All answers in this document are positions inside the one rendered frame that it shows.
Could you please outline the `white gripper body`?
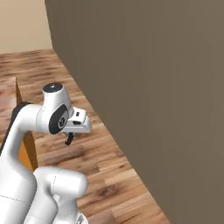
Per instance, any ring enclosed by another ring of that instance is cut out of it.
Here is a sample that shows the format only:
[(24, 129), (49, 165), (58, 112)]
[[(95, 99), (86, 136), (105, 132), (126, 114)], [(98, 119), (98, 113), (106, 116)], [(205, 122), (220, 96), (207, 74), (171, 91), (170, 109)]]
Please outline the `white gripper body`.
[(90, 133), (92, 124), (89, 117), (78, 118), (73, 116), (68, 119), (65, 128), (62, 130), (64, 133)]

